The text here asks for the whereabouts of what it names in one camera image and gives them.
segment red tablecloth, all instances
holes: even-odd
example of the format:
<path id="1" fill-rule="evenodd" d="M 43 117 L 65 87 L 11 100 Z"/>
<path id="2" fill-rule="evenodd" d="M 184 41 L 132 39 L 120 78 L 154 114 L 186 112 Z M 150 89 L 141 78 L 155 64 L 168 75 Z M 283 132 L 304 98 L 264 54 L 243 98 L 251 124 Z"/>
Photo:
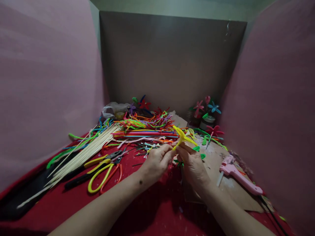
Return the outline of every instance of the red tablecloth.
<path id="1" fill-rule="evenodd" d="M 116 150 L 114 146 L 107 150 L 107 153 Z M 142 163 L 145 160 L 143 156 L 134 157 L 135 152 L 135 150 L 130 151 L 121 160 L 122 179 L 140 168 L 140 166 L 132 167 L 132 165 Z M 28 176 L 45 167 L 46 164 L 47 162 L 36 167 L 12 186 L 27 179 Z M 106 172 L 103 172 L 99 175 L 94 183 L 100 183 L 105 174 Z M 106 189 L 114 186 L 118 177 L 119 173 L 117 172 L 107 184 Z M 110 235 L 224 235 L 214 217 L 207 213 L 204 205 L 185 202 L 180 182 L 180 170 L 177 167 L 169 166 L 161 181 L 138 196 L 123 212 L 110 231 Z M 20 220 L 0 222 L 0 234 L 47 235 L 99 196 L 99 194 L 91 195 L 87 192 L 88 181 L 67 192 L 64 192 L 64 184 L 60 183 L 46 193 Z M 276 235 L 283 235 L 269 213 L 250 212 L 250 214 Z M 285 230 L 293 235 L 289 226 L 279 217 L 277 218 Z"/>

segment pliers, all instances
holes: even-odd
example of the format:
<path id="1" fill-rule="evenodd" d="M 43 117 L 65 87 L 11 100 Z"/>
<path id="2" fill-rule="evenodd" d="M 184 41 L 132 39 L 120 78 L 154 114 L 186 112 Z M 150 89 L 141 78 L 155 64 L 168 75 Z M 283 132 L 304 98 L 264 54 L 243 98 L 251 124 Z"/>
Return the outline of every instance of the pliers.
<path id="1" fill-rule="evenodd" d="M 103 157 L 100 158 L 96 158 L 93 159 L 87 163 L 85 163 L 84 165 L 82 165 L 81 167 L 79 167 L 78 170 L 75 170 L 75 173 L 79 173 L 82 172 L 83 170 L 99 163 L 94 169 L 90 170 L 89 172 L 87 172 L 86 174 L 75 178 L 74 180 L 68 182 L 65 184 L 65 189 L 69 190 L 72 189 L 84 182 L 86 182 L 87 180 L 89 180 L 90 178 L 92 178 L 98 171 L 100 171 L 101 169 L 103 169 L 104 167 L 108 166 L 108 164 L 111 162 L 112 159 L 114 159 L 115 157 L 119 156 L 122 154 L 122 151 L 116 151 L 113 152 L 110 155 L 105 155 Z"/>

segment wire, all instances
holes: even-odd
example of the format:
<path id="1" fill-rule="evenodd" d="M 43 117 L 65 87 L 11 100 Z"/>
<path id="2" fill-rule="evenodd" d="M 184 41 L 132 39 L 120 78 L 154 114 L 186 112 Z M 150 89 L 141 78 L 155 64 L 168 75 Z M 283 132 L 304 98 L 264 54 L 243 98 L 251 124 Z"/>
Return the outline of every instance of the wire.
<path id="1" fill-rule="evenodd" d="M 261 202 L 267 207 L 268 211 L 270 212 L 271 216 L 273 217 L 273 219 L 276 221 L 277 225 L 279 226 L 279 228 L 281 229 L 281 231 L 284 233 L 285 236 L 289 236 L 287 234 L 287 232 L 282 228 L 281 224 L 279 223 L 279 221 L 276 219 L 275 215 L 272 213 L 272 211 L 269 209 L 267 203 L 265 202 L 265 200 L 263 199 L 263 197 L 261 195 L 258 196 L 259 199 L 261 200 Z"/>

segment cardboard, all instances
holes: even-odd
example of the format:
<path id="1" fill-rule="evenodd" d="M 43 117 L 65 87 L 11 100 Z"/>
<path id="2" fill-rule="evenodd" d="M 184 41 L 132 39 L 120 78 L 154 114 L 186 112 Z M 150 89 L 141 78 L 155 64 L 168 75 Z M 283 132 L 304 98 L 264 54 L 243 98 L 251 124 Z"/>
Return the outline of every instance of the cardboard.
<path id="1" fill-rule="evenodd" d="M 207 150 L 205 150 L 206 146 L 201 145 L 203 138 L 200 137 L 199 135 L 196 135 L 196 138 L 197 140 L 195 140 L 195 142 L 200 146 L 200 153 L 206 154 L 206 157 L 204 158 L 204 166 L 207 170 L 207 173 L 210 179 L 214 183 L 217 183 L 217 180 L 220 175 L 219 168 L 221 166 L 223 159 L 227 155 L 229 155 L 229 153 L 228 151 L 226 151 L 225 149 L 223 149 L 214 142 L 211 142 Z M 237 162 L 235 163 L 235 165 L 238 170 L 244 172 Z M 183 171 L 182 178 L 185 200 L 187 202 L 203 204 L 200 197 L 197 195 L 197 193 L 193 190 L 191 185 L 185 179 Z M 236 202 L 236 204 L 239 205 L 244 210 L 256 212 L 268 211 L 267 208 L 262 205 L 257 196 L 253 196 L 251 193 L 249 193 L 232 176 L 231 177 L 223 176 L 219 188 L 221 189 L 222 192 L 230 195 L 234 202 Z"/>

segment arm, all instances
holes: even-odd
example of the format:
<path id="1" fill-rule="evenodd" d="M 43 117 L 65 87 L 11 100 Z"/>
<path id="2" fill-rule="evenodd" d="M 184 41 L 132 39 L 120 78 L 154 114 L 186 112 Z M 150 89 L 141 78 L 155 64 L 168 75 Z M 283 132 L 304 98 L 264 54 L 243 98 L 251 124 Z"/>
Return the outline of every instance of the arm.
<path id="1" fill-rule="evenodd" d="M 126 207 L 160 179 L 172 162 L 174 153 L 172 147 L 167 144 L 151 150 L 138 171 L 90 202 L 49 235 L 107 235 Z"/>
<path id="2" fill-rule="evenodd" d="M 179 161 L 184 161 L 187 180 L 208 206 L 226 235 L 274 235 L 220 191 L 210 180 L 198 152 L 184 143 L 177 146 L 176 151 Z"/>

